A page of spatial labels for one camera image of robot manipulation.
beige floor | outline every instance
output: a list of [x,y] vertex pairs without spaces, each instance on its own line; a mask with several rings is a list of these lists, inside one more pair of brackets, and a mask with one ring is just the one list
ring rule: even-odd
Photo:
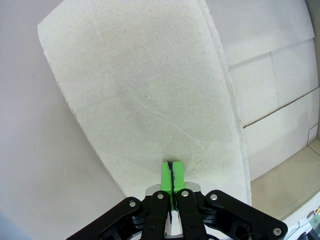
[[320,140],[251,182],[252,206],[284,220],[320,192]]

white panel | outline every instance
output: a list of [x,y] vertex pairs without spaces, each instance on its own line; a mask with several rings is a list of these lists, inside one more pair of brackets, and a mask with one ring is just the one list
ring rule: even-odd
[[243,126],[278,108],[277,86],[270,53],[230,69]]
[[250,179],[260,177],[305,147],[317,114],[319,88],[246,127],[243,132]]
[[65,0],[38,27],[70,108],[126,195],[143,198],[174,159],[204,193],[250,202],[241,125],[208,20],[197,0]]
[[317,131],[318,131],[318,124],[314,125],[314,127],[309,130],[308,144],[310,144],[313,140],[316,139]]
[[314,37],[304,0],[206,0],[229,65]]
[[271,56],[280,106],[319,86],[313,39],[273,51]]

cable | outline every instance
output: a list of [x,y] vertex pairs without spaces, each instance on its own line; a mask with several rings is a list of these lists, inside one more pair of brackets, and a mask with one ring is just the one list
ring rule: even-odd
[[292,236],[292,234],[294,234],[294,233],[292,233],[294,230],[298,230],[300,228],[300,222],[298,221],[298,227],[297,228],[295,228],[295,229],[293,229],[291,232],[290,232],[290,234],[289,234],[289,236],[287,236],[284,240],[287,240],[288,238],[290,238],[291,236]]
[[306,224],[300,226],[300,222],[298,221],[298,227],[295,228],[295,229],[293,229],[293,230],[290,232],[290,235],[287,236],[284,240],[287,240],[287,239],[290,238],[293,234],[295,234],[295,232],[298,231],[299,228],[302,228],[303,226],[308,225],[308,224],[309,224],[309,222],[307,222]]

white wall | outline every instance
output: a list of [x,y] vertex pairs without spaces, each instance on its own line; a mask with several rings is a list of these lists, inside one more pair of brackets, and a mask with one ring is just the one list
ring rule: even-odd
[[1,240],[31,240],[7,216],[0,211],[0,239]]
[[[318,72],[320,72],[320,2],[317,0],[305,0],[305,3],[308,7],[313,30],[314,30],[315,54],[317,59]],[[318,129],[317,129],[318,138],[320,136],[319,127],[320,125],[318,126]]]
[[312,23],[304,0],[206,2],[228,60],[253,181],[316,137]]
[[0,1],[0,211],[34,240],[66,239],[124,198],[40,46],[60,2]]

black plastic part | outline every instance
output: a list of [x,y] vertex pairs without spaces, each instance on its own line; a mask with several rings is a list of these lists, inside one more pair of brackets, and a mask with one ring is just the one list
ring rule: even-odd
[[166,221],[170,212],[170,195],[157,191],[152,195],[148,217],[145,219],[141,240],[163,240]]
[[[200,191],[182,189],[175,197],[183,237],[167,239],[217,240],[207,235],[205,225],[233,240],[282,240],[288,232],[285,223],[219,190],[204,196]],[[127,197],[67,240],[127,240],[141,231],[141,240],[162,240],[166,223],[171,223],[170,207],[170,196],[164,191],[143,201]],[[276,228],[281,230],[279,235],[274,234]]]
[[190,189],[182,189],[176,194],[177,207],[181,220],[182,233],[185,240],[208,240],[204,221],[198,210],[194,192]]
[[[195,192],[198,208],[204,224],[226,234],[233,240],[282,240],[288,227],[277,220],[220,190],[213,190],[206,196]],[[280,235],[274,229],[281,230]]]
[[308,240],[320,240],[320,237],[313,228],[306,235]]
[[127,239],[129,234],[138,232],[129,217],[138,211],[141,201],[135,197],[127,197],[102,216],[67,240],[116,240]]
[[171,197],[172,197],[172,207],[173,210],[177,211],[177,202],[176,202],[176,195],[175,195],[175,173],[174,173],[174,162],[168,161],[168,168],[170,171],[171,176]]

